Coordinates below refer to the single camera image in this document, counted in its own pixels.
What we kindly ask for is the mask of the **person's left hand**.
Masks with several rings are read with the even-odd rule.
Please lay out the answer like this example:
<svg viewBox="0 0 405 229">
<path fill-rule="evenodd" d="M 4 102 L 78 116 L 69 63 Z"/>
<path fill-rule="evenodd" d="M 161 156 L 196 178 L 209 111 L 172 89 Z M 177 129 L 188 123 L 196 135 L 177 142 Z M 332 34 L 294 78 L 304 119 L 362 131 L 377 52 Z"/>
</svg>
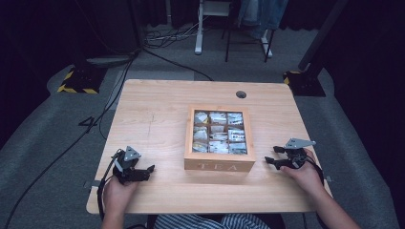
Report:
<svg viewBox="0 0 405 229">
<path fill-rule="evenodd" d="M 137 182 L 121 184 L 117 177 L 112 177 L 103 191 L 104 218 L 113 219 L 123 217 L 127 205 L 138 186 L 139 184 Z"/>
</svg>

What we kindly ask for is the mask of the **white desk leg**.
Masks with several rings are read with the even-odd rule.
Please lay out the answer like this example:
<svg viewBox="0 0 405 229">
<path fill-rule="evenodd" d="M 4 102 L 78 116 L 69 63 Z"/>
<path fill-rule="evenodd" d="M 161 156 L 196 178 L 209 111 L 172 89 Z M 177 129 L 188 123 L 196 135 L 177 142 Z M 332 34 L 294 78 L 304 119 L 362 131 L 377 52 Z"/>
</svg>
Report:
<svg viewBox="0 0 405 229">
<path fill-rule="evenodd" d="M 203 20 L 206 16 L 227 17 L 229 13 L 229 2 L 220 2 L 219 0 L 199 0 L 198 9 L 198 29 L 196 35 L 196 44 L 194 53 L 200 55 L 203 53 Z"/>
</svg>

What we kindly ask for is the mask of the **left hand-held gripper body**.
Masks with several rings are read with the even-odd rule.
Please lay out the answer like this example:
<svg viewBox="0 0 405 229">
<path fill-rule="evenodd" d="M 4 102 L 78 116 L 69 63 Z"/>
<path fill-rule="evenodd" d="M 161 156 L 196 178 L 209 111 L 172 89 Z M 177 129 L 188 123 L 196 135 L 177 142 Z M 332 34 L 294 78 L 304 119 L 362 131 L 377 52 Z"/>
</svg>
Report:
<svg viewBox="0 0 405 229">
<path fill-rule="evenodd" d="M 135 174 L 141 174 L 140 171 L 135 169 L 135 165 L 138 163 L 141 154 L 133 149 L 131 146 L 127 146 L 126 150 L 119 150 L 117 156 L 114 159 L 113 175 L 118 178 L 121 184 L 126 182 L 132 182 L 132 177 Z"/>
</svg>

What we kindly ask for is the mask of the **grey flat floor plate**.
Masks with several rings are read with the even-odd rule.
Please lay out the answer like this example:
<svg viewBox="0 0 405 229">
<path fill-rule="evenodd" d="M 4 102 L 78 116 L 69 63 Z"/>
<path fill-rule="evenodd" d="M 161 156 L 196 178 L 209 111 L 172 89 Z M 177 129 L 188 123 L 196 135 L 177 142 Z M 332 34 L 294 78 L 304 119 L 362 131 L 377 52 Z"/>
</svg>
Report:
<svg viewBox="0 0 405 229">
<path fill-rule="evenodd" d="M 86 62 L 96 68 L 113 68 L 129 63 L 134 59 L 133 55 L 103 55 L 88 58 Z"/>
</svg>

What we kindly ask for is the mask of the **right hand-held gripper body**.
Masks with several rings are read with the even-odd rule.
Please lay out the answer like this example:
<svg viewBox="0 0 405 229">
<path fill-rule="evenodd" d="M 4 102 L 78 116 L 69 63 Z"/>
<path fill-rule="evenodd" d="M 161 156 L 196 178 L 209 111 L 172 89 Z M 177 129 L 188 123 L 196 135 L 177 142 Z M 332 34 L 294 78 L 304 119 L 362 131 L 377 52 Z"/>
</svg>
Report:
<svg viewBox="0 0 405 229">
<path fill-rule="evenodd" d="M 299 138 L 291 138 L 285 146 L 287 159 L 281 159 L 281 166 L 277 166 L 280 169 L 282 166 L 287 166 L 292 169 L 301 168 L 307 160 L 307 153 L 304 150 L 307 146 L 315 145 L 313 140 L 304 140 Z"/>
</svg>

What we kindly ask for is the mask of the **black slanted stand pole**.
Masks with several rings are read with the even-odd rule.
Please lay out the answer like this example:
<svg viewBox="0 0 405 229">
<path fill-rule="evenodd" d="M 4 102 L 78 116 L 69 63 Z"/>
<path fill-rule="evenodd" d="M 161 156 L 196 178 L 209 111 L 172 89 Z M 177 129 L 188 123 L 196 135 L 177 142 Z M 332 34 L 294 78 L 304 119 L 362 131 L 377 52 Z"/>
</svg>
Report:
<svg viewBox="0 0 405 229">
<path fill-rule="evenodd" d="M 333 8 L 331 9 L 328 17 L 326 18 L 325 22 L 323 23 L 320 31 L 317 33 L 317 35 L 311 42 L 309 48 L 307 49 L 306 53 L 304 54 L 303 58 L 299 62 L 298 69 L 300 71 L 305 71 L 310 66 L 310 63 L 312 62 L 317 51 L 320 49 L 321 44 L 327 37 L 328 32 L 331 30 L 331 28 L 337 21 L 339 15 L 341 14 L 342 10 L 346 7 L 348 1 L 349 0 L 337 0 L 336 1 Z"/>
</svg>

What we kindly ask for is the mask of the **group of tea bag packets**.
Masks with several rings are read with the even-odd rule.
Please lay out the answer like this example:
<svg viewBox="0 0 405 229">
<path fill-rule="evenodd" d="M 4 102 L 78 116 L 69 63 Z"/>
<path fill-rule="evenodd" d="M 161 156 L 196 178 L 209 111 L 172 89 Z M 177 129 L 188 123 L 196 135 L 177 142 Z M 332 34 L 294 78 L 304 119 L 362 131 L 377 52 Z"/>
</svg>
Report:
<svg viewBox="0 0 405 229">
<path fill-rule="evenodd" d="M 246 155 L 244 115 L 241 112 L 196 111 L 192 152 Z"/>
</svg>

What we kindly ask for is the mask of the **person's striped clothing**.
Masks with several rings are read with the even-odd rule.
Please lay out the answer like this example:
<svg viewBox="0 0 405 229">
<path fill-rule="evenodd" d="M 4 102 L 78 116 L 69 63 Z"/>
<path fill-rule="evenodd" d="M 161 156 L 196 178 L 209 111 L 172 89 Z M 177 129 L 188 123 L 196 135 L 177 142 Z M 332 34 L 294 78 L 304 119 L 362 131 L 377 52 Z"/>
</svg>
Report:
<svg viewBox="0 0 405 229">
<path fill-rule="evenodd" d="M 195 214 L 160 215 L 154 229 L 270 229 L 251 214 L 226 214 L 219 221 Z"/>
</svg>

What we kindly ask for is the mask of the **person's right hand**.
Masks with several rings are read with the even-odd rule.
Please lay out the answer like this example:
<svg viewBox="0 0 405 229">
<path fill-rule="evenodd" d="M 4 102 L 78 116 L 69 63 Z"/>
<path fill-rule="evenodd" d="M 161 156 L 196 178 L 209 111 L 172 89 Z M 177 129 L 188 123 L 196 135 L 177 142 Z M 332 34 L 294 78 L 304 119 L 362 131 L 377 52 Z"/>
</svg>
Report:
<svg viewBox="0 0 405 229">
<path fill-rule="evenodd" d="M 313 152 L 308 149 L 305 152 L 308 160 L 301 168 L 291 169 L 282 166 L 281 171 L 292 177 L 311 198 L 316 199 L 325 192 L 325 188 L 315 168 L 316 163 L 313 160 Z"/>
</svg>

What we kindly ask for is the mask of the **wooden tea box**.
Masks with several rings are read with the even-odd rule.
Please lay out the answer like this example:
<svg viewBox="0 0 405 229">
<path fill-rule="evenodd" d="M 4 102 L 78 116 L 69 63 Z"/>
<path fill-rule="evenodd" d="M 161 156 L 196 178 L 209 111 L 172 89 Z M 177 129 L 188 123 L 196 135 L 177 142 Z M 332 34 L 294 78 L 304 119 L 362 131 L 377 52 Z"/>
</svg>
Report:
<svg viewBox="0 0 405 229">
<path fill-rule="evenodd" d="M 193 153 L 193 119 L 194 113 L 196 111 L 241 112 L 244 115 L 247 154 L 227 155 L 213 153 Z M 252 133 L 250 128 L 250 117 L 247 108 L 213 105 L 191 105 L 189 107 L 184 152 L 185 170 L 249 173 L 255 162 L 256 155 L 253 147 Z"/>
</svg>

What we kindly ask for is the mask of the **black metal stool frame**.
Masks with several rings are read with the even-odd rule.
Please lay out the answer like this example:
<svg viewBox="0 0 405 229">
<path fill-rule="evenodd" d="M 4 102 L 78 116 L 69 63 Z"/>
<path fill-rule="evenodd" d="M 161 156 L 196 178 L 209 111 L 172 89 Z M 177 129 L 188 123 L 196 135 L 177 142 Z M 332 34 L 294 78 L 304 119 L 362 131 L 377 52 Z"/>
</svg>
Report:
<svg viewBox="0 0 405 229">
<path fill-rule="evenodd" d="M 222 37 L 226 37 L 225 61 L 228 61 L 231 45 L 260 45 L 263 48 L 266 63 L 272 57 L 271 44 L 275 30 L 270 30 L 270 35 L 267 35 L 267 30 L 265 30 L 260 38 L 255 38 L 248 34 L 247 27 L 239 28 L 237 16 L 241 5 L 242 0 L 232 0 L 228 7 L 229 12 L 222 34 Z"/>
</svg>

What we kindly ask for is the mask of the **black yellow striped stand base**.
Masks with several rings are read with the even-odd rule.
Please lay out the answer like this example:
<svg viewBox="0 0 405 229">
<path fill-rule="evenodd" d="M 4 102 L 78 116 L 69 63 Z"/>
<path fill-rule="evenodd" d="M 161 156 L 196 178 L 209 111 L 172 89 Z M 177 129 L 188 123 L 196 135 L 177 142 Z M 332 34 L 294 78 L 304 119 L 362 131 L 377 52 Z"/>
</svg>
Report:
<svg viewBox="0 0 405 229">
<path fill-rule="evenodd" d="M 107 70 L 103 68 L 83 70 L 72 67 L 57 91 L 59 93 L 98 94 L 106 73 Z"/>
<path fill-rule="evenodd" d="M 294 96 L 326 96 L 318 78 L 307 73 L 288 71 L 283 74 L 283 81 L 289 86 Z"/>
</svg>

